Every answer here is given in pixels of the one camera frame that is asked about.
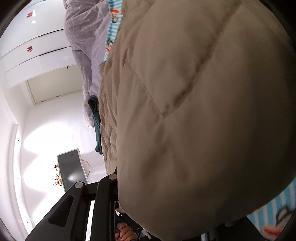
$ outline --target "white ceiling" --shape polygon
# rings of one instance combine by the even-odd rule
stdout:
[[[35,104],[82,90],[82,75],[77,65],[41,74],[27,81]]]

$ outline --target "human hand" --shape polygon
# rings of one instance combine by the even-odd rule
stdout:
[[[126,223],[121,223],[119,225],[119,228],[121,229],[121,231],[120,233],[115,234],[116,241],[119,241],[119,238],[121,238],[121,241],[131,241],[138,239],[138,236],[133,232],[132,228],[128,226]]]

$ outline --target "tv screen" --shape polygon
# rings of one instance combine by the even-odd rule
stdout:
[[[57,156],[57,160],[65,192],[76,182],[88,184],[79,149],[60,154]]]

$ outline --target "black plastic bracket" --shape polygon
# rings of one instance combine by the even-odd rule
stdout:
[[[116,174],[88,185],[77,182],[32,230],[26,241],[85,241],[93,200],[91,240],[115,241]]]

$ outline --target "dark teal towel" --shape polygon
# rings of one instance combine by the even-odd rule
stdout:
[[[96,132],[96,142],[97,142],[96,152],[99,152],[102,155],[103,150],[101,145],[101,131],[100,131],[101,118],[99,115],[99,100],[96,96],[92,95],[88,100],[88,104],[94,119],[94,129]]]

